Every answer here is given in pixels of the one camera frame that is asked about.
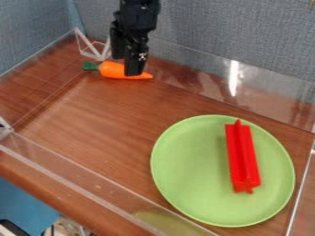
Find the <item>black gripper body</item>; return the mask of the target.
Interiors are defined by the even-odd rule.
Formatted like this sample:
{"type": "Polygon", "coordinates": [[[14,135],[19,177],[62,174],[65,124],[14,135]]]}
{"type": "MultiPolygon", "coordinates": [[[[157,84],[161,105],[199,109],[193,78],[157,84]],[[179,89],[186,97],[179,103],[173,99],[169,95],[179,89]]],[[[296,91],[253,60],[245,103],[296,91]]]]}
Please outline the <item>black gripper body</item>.
{"type": "Polygon", "coordinates": [[[138,53],[149,51],[149,34],[157,29],[161,0],[119,0],[119,10],[110,27],[111,50],[115,59],[126,56],[126,47],[138,53]]]}

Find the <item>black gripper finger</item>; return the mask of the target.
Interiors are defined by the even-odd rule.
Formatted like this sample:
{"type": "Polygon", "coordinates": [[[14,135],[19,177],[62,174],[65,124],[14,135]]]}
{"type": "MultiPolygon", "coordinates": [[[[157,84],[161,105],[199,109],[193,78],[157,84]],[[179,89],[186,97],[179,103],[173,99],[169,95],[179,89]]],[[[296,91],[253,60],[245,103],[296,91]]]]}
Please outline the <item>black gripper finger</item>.
{"type": "Polygon", "coordinates": [[[143,73],[149,60],[149,39],[131,39],[126,46],[125,74],[127,77],[139,76],[143,73]]]}

